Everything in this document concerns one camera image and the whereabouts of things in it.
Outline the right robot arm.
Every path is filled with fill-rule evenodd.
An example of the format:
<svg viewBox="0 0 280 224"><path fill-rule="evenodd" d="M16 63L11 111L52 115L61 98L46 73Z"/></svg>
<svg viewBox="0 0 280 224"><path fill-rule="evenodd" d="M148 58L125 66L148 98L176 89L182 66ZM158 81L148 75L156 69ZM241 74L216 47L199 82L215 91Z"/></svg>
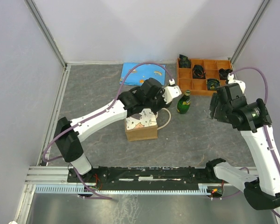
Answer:
<svg viewBox="0 0 280 224"><path fill-rule="evenodd" d="M207 163L205 178L219 179L243 192L255 210L280 207L280 155L274 143L273 127L265 102L258 98L248 104L238 83L217 88L210 102L210 117L231 124L240 131L255 163L258 175L245 173L224 159Z"/></svg>

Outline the burlap canvas tote bag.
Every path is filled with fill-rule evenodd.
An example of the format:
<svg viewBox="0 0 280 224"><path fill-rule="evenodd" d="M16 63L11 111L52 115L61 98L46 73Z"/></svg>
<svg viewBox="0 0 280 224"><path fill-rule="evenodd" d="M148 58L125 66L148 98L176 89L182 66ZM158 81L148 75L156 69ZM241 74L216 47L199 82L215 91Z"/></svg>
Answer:
<svg viewBox="0 0 280 224"><path fill-rule="evenodd" d="M162 126L158 126L158 114L150 109L143 109L140 113L134 114L125 119L125 133L128 141L151 140L158 138L158 130L164 128L171 121L171 113L168 109L162 108L168 113L168 120Z"/></svg>

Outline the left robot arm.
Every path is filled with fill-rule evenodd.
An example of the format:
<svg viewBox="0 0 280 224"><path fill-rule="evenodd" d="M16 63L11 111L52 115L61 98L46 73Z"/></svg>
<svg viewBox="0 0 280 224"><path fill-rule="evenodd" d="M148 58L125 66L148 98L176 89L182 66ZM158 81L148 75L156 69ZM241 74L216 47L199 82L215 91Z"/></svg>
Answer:
<svg viewBox="0 0 280 224"><path fill-rule="evenodd" d="M94 112L77 119L59 119L54 135L55 143L62 158L73 166L78 177L83 182L89 182L94 177L94 171L81 145L85 139L98 130L144 109L150 109L156 114L159 110L168 108L180 94L174 80L164 87L156 79L149 78L141 86L120 92L113 101Z"/></svg>

